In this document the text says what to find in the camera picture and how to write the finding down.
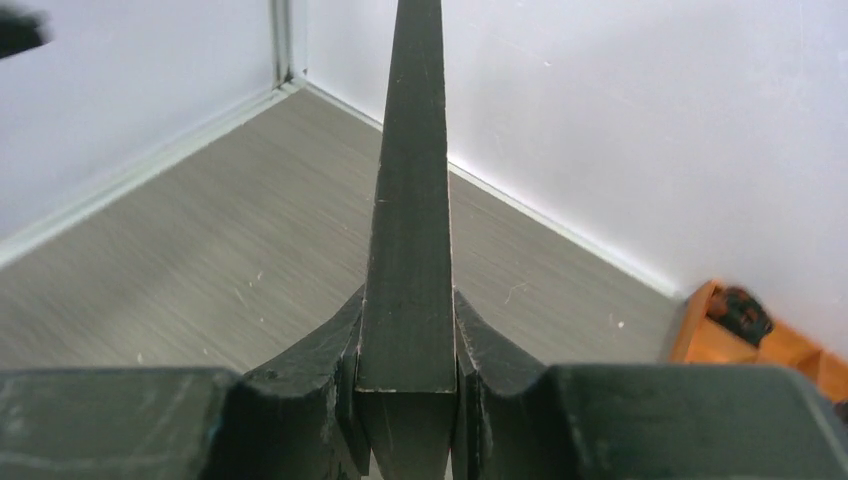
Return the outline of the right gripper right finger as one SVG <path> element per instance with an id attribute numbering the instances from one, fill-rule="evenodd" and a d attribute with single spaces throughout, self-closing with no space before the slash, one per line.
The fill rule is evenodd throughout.
<path id="1" fill-rule="evenodd" d="M 843 479 L 847 431 L 779 367 L 545 365 L 455 298 L 457 479 Z"/>

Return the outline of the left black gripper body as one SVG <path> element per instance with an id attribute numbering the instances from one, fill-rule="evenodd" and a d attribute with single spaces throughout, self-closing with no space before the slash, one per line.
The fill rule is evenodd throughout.
<path id="1" fill-rule="evenodd" d="M 49 43 L 48 17 L 14 5 L 1 6 L 1 59 L 42 47 Z"/>

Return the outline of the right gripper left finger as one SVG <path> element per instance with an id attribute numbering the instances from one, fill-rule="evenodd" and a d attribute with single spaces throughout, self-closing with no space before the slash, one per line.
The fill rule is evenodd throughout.
<path id="1" fill-rule="evenodd" d="M 358 479 L 336 405 L 360 293 L 255 369 L 6 371 L 5 479 Z"/>

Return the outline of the wooden picture frame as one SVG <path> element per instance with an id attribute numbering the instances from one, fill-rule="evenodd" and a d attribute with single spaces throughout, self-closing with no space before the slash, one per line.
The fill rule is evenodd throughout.
<path id="1" fill-rule="evenodd" d="M 441 479 L 458 395 L 442 5 L 402 1 L 390 62 L 355 398 L 386 479 Z"/>

